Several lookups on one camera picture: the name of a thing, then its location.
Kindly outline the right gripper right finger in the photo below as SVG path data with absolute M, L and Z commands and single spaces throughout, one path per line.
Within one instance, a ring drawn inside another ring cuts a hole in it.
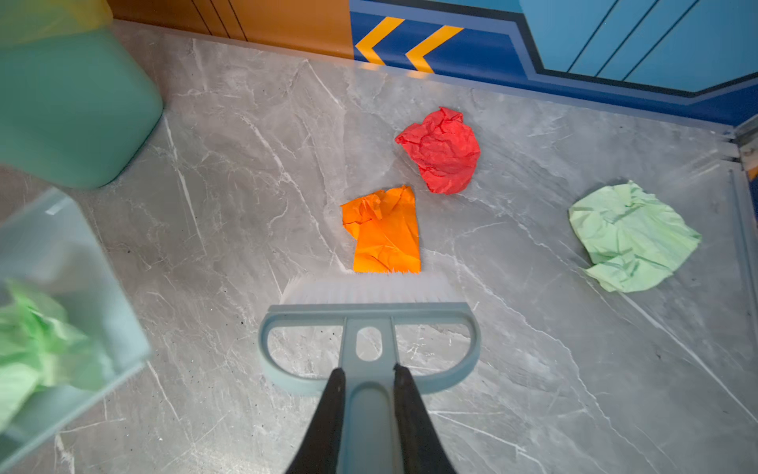
M 394 366 L 394 412 L 406 474 L 455 474 L 412 373 Z

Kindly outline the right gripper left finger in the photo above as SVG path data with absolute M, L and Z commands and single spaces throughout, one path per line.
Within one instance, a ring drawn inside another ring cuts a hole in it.
M 287 474 L 337 472 L 346 390 L 345 372 L 338 367 L 328 379 L 301 446 L 286 470 Z

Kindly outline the grey-blue dustpan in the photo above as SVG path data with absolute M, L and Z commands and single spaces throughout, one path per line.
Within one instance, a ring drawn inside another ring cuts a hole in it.
M 61 190 L 47 190 L 2 223 L 1 280 L 30 284 L 58 303 L 93 355 L 69 383 L 32 395 L 2 431 L 7 470 L 140 372 L 151 348 L 83 211 Z

